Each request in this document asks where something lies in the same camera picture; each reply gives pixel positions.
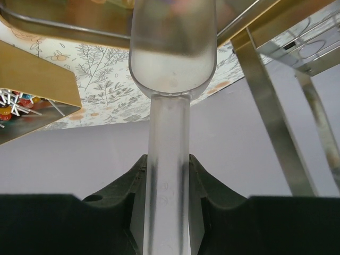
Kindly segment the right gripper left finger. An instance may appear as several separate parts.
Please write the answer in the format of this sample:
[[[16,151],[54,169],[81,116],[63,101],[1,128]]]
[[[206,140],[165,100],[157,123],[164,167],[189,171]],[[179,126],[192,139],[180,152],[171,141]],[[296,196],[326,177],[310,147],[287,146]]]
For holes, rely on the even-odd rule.
[[[2,194],[1,254],[142,254],[147,156],[83,200]]]

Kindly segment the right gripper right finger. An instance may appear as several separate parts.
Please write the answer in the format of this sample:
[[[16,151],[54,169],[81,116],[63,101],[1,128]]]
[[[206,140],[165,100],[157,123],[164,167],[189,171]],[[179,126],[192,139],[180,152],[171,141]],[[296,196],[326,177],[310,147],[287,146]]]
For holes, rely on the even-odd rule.
[[[189,160],[192,254],[339,254],[339,199],[245,198]]]

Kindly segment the gold tin with lollipops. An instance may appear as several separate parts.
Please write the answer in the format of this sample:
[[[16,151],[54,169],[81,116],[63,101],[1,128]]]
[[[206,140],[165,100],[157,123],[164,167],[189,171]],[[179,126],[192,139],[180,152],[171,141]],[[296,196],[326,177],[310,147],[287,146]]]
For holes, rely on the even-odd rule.
[[[1,42],[1,144],[81,107],[73,72]]]

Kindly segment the clear plastic scoop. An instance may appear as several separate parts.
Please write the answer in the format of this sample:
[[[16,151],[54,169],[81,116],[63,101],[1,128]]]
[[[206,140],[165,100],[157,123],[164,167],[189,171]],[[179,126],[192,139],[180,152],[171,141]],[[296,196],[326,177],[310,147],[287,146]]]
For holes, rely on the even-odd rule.
[[[187,254],[191,101],[217,65],[215,1],[136,1],[129,70],[150,101],[143,254]]]

